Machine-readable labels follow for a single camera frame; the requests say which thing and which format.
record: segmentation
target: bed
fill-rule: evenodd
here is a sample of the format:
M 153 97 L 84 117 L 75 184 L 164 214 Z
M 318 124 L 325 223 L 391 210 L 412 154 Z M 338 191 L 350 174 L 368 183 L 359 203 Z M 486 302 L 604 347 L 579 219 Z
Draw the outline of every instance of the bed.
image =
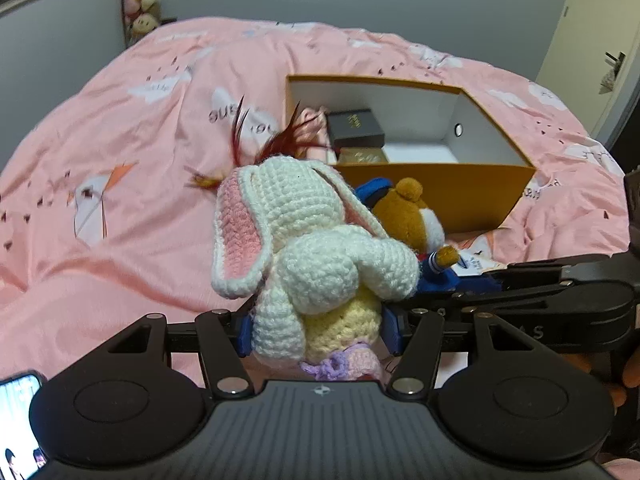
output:
M 626 250 L 620 168 L 539 85 L 393 34 L 189 20 L 101 70 L 2 172 L 0 377 L 28 368 L 52 376 L 149 312 L 185 322 L 241 304 L 210 286 L 214 197 L 188 182 L 193 171 L 231 169 L 242 96 L 245 150 L 283 126 L 290 73 L 444 82 L 492 114 L 538 172 L 499 229 L 461 247 L 504 263 Z M 192 356 L 174 367 L 200 381 Z

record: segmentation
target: finger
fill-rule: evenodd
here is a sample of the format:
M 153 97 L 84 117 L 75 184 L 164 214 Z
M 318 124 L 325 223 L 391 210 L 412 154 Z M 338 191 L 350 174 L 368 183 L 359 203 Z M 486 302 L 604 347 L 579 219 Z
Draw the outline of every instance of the finger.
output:
M 605 384 L 607 390 L 609 390 L 609 394 L 611 395 L 611 400 L 613 400 L 613 405 L 616 408 L 619 408 L 626 402 L 626 390 L 620 386 L 619 384 Z
M 567 362 L 574 365 L 576 368 L 580 368 L 585 373 L 590 373 L 591 361 L 589 361 L 589 357 L 586 354 L 560 354 Z
M 640 347 L 626 362 L 625 369 L 622 371 L 622 383 L 627 388 L 640 386 Z

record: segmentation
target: blue hat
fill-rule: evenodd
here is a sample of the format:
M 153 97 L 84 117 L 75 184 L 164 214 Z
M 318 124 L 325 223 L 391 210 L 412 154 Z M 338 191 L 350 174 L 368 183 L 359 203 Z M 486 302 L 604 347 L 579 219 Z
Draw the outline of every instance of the blue hat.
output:
M 386 196 L 393 183 L 382 176 L 369 180 L 355 189 L 358 199 L 369 209 L 373 209 L 378 200 Z

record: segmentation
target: smartphone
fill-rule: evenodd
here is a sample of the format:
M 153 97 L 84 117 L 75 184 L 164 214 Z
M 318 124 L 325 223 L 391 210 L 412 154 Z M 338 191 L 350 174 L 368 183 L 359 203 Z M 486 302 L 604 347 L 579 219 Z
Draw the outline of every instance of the smartphone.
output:
M 26 480 L 47 460 L 29 424 L 29 406 L 44 377 L 28 371 L 0 381 L 0 480 Z

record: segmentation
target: open box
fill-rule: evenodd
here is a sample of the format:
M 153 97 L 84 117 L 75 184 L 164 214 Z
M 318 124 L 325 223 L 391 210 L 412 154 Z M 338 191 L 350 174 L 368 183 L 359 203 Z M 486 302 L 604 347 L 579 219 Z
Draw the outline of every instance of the open box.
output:
M 535 172 L 530 160 L 464 89 L 349 75 L 290 75 L 287 111 L 370 108 L 389 163 L 336 164 L 353 187 L 410 176 L 448 234 L 497 228 Z

